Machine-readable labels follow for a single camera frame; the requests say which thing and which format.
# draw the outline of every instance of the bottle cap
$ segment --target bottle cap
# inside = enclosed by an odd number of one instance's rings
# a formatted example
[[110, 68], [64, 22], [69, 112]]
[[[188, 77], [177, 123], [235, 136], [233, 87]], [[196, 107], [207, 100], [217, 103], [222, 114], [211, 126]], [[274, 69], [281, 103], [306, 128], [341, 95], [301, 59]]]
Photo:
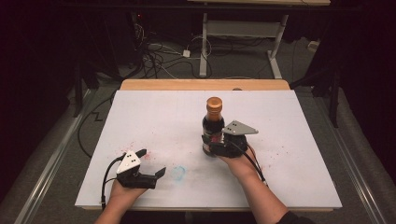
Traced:
[[206, 109], [209, 113], [219, 113], [222, 109], [222, 101], [219, 97], [213, 96], [207, 99]]

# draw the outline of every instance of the gray carpet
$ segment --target gray carpet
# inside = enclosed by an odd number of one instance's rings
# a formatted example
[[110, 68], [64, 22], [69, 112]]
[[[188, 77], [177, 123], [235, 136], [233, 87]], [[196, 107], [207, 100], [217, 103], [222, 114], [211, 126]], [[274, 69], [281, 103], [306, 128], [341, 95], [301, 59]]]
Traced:
[[[303, 77], [314, 56], [314, 53], [306, 50], [307, 43], [306, 40], [302, 39], [297, 43], [284, 43], [281, 45], [277, 60], [281, 73], [288, 82]], [[212, 69], [211, 78], [272, 78], [271, 69], [265, 59], [265, 51], [271, 48], [271, 44], [271, 41], [264, 40], [258, 47], [236, 49], [227, 56], [215, 56], [216, 53], [221, 54], [226, 50], [214, 50], [212, 57], [209, 58]], [[167, 46], [177, 51], [183, 50], [183, 48], [172, 43], [167, 43]], [[176, 56], [163, 55], [163, 57], [171, 60]], [[194, 68], [193, 73], [197, 75], [198, 62], [192, 60], [189, 60], [189, 62], [192, 63]], [[120, 70], [125, 74], [130, 71], [127, 66], [122, 66]], [[188, 63], [177, 64], [166, 70], [171, 75], [162, 70], [157, 74], [158, 78], [172, 78], [171, 76], [193, 78], [191, 66]], [[144, 75], [141, 72], [134, 78], [143, 77]], [[151, 71], [148, 75], [154, 76], [154, 73]], [[95, 106], [101, 104], [118, 87], [115, 82], [104, 80], [103, 78], [101, 80], [101, 87], [94, 93], [91, 103], [86, 105], [86, 111], [91, 111]], [[364, 207], [355, 183], [352, 181], [350, 173], [342, 160], [339, 144], [334, 137], [332, 127], [328, 124], [327, 116], [322, 113], [322, 104], [323, 102], [327, 103], [327, 99], [314, 98], [310, 88], [298, 88], [296, 92], [309, 127], [343, 204], [343, 208], [329, 213], [297, 214], [310, 217], [317, 223], [374, 223]], [[107, 101], [94, 110], [98, 114], [90, 115], [81, 126], [81, 144], [89, 154], [92, 154], [95, 149], [109, 108], [110, 102]], [[16, 220], [54, 149], [62, 141], [68, 125], [72, 123], [73, 112], [74, 106], [70, 105], [64, 116], [53, 127], [46, 139], [26, 163], [13, 189], [0, 206], [0, 223], [14, 223]], [[370, 187], [380, 211], [388, 223], [391, 223], [396, 218], [395, 186], [371, 150], [358, 122], [354, 119], [351, 111], [349, 111], [347, 99], [342, 90], [340, 90], [340, 104], [337, 115], [339, 124], [337, 132], [342, 135], [348, 149], [353, 154], [361, 175]], [[59, 170], [57, 170], [56, 176], [50, 183], [50, 187], [34, 216], [32, 216], [33, 223], [93, 223], [95, 221], [100, 215], [100, 211], [87, 211], [74, 206], [89, 163], [90, 159], [81, 150], [77, 133], [74, 133], [66, 147], [64, 159], [60, 164]], [[184, 214], [182, 213], [131, 212], [128, 216], [132, 218], [133, 223], [184, 223]], [[193, 223], [215, 223], [221, 221], [241, 223], [244, 220], [246, 223], [252, 222], [251, 215], [247, 213], [217, 213], [199, 214], [197, 216], [195, 214]]]

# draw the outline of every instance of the white board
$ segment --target white board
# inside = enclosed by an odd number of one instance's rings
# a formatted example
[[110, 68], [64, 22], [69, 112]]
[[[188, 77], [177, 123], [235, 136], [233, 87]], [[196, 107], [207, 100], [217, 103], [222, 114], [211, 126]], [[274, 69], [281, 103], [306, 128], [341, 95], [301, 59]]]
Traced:
[[[129, 149], [146, 148], [141, 173], [154, 175], [163, 167], [166, 173], [134, 209], [248, 209], [227, 165], [202, 151], [202, 119], [211, 96], [222, 99], [226, 125], [236, 119], [259, 130], [247, 141], [270, 189], [288, 208], [342, 207], [294, 91], [118, 91], [76, 206], [100, 208], [107, 166]], [[110, 189], [107, 183], [107, 199]]]

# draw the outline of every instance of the sauce bottle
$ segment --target sauce bottle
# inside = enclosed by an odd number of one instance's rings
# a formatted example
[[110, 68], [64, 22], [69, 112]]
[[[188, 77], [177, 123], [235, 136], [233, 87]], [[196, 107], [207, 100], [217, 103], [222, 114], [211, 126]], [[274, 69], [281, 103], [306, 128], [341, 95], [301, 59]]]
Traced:
[[219, 97], [210, 97], [206, 101], [207, 113], [202, 120], [204, 129], [203, 134], [203, 151], [210, 157], [215, 157], [209, 151], [209, 142], [220, 142], [222, 138], [221, 130], [224, 128], [224, 118], [221, 115], [222, 101]]

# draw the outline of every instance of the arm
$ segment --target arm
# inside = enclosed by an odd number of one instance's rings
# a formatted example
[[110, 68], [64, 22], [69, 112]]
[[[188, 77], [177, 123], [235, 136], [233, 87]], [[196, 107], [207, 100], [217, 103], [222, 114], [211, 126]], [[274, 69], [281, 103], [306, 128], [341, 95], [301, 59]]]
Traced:
[[147, 189], [127, 189], [118, 180], [114, 180], [107, 206], [95, 224], [120, 223], [125, 212], [132, 207], [134, 201]]
[[[253, 153], [253, 149], [249, 148], [247, 154], [252, 159]], [[288, 208], [262, 183], [253, 165], [245, 156], [233, 159], [220, 158], [228, 164], [231, 172], [241, 184], [257, 223], [277, 223], [285, 216]]]

